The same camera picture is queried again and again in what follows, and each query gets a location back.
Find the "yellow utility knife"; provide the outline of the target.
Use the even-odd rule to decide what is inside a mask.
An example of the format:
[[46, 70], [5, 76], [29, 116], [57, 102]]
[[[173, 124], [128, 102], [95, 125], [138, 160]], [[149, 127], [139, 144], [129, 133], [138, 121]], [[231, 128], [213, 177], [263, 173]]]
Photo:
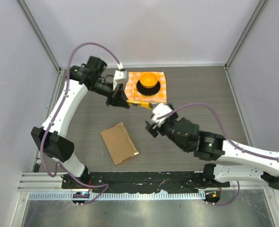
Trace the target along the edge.
[[149, 110], [153, 109], [153, 105], [150, 102], [127, 100], [127, 103], [132, 106], [140, 106]]

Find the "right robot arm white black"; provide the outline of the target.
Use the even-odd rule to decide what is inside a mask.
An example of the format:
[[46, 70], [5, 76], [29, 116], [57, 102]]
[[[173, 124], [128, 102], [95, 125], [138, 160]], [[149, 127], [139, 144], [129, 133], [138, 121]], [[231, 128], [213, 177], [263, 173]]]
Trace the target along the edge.
[[146, 130], [152, 137], [166, 136], [183, 152], [192, 152], [194, 157], [208, 161], [201, 178], [208, 187], [230, 181], [253, 181], [279, 190], [279, 151], [250, 147], [200, 131], [197, 124], [179, 119], [177, 114], [163, 119], [153, 114], [146, 122]]

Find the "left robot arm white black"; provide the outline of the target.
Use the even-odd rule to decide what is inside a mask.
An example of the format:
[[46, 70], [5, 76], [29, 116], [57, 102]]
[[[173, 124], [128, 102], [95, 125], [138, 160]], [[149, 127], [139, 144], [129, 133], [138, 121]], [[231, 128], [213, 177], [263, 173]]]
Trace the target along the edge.
[[63, 91], [52, 112], [41, 127], [34, 127], [31, 136], [40, 150], [59, 162], [71, 175], [73, 184], [83, 189], [88, 185], [86, 167], [74, 153], [74, 143], [66, 139], [70, 121], [80, 101], [91, 91], [106, 97], [106, 105], [129, 108], [123, 85], [128, 81], [128, 73], [122, 63], [113, 75], [112, 82], [101, 75], [107, 64], [97, 57], [89, 57], [86, 64], [72, 66], [67, 72]]

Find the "brown cardboard express box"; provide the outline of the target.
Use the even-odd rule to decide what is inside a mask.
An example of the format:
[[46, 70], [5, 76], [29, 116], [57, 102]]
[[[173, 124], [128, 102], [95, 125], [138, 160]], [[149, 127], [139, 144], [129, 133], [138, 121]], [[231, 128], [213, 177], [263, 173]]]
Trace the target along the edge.
[[101, 131], [101, 136], [115, 166], [139, 155], [123, 122]]

